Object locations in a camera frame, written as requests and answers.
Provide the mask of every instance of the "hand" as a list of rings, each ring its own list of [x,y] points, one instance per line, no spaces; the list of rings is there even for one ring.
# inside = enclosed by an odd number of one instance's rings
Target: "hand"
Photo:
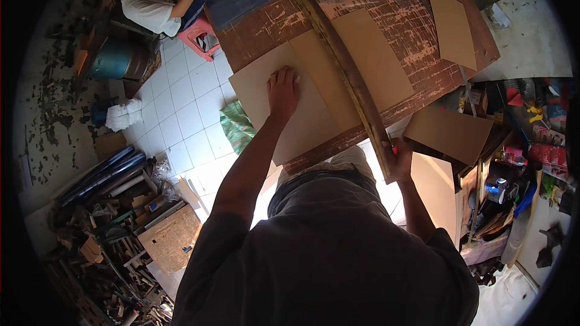
[[[397,147],[397,154],[394,155],[388,142],[383,141],[383,146],[390,156],[387,156],[388,169],[390,170],[390,181],[408,182],[411,179],[411,158],[413,151],[409,149],[407,144],[401,138],[393,139],[393,145]]]
[[[288,66],[272,73],[267,84],[270,116],[287,123],[300,100],[300,76]]]

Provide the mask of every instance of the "white t-shirt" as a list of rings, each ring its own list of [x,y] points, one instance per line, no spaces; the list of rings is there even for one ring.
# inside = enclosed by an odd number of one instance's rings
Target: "white t-shirt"
[[[170,18],[175,4],[171,0],[121,0],[125,16],[152,31],[165,32],[170,37],[178,33],[181,18]]]

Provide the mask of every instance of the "white cloth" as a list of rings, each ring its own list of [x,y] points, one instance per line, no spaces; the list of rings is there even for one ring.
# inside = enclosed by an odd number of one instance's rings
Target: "white cloth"
[[[181,18],[170,18],[175,4],[171,0],[121,0],[125,16],[152,31],[174,37],[181,26]]]
[[[142,120],[141,100],[132,98],[125,105],[115,105],[107,109],[105,126],[117,132]]]

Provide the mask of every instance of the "beige trousers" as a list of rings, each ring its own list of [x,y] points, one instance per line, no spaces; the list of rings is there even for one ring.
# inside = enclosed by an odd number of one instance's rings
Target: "beige trousers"
[[[294,177],[298,177],[305,172],[315,171],[315,170],[353,170],[356,168],[361,174],[365,175],[376,184],[376,180],[372,175],[371,167],[366,162],[366,155],[364,151],[358,146],[351,146],[350,148],[340,152],[332,157],[329,163],[323,161],[322,163],[317,163],[309,167],[308,169],[302,170],[297,174],[289,176],[286,170],[282,169],[280,176],[278,177],[278,185],[276,190],[280,185],[292,180]]]

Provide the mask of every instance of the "pink plastic stool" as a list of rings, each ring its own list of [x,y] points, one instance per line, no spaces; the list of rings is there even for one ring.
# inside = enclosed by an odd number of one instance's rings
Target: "pink plastic stool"
[[[197,53],[201,58],[205,58],[208,62],[214,61],[214,52],[220,47],[219,43],[214,47],[210,48],[207,52],[203,50],[195,41],[202,34],[211,34],[214,37],[216,33],[211,24],[209,24],[208,18],[205,13],[202,13],[197,20],[189,26],[186,30],[178,33],[178,38],[182,40],[188,47],[193,49],[193,52]]]

